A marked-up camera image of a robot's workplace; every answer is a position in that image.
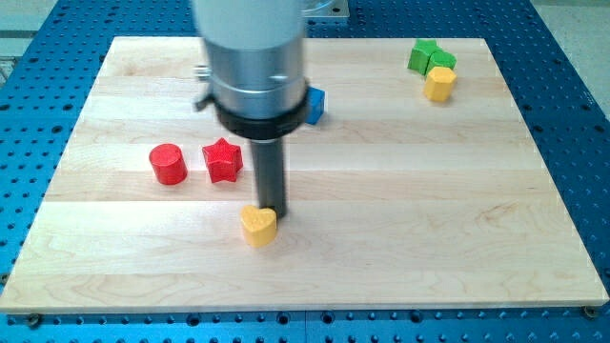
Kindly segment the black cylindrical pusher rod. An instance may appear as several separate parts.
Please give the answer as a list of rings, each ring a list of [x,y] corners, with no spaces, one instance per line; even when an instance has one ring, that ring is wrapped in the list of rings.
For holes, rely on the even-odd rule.
[[[282,218],[287,212],[283,141],[251,140],[250,147],[258,205]]]

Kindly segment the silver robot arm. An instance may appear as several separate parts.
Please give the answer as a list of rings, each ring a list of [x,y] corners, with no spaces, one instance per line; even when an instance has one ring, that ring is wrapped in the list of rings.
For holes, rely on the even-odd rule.
[[[202,106],[250,142],[262,208],[287,212],[283,138],[309,113],[304,20],[297,0],[193,0],[208,65]]]

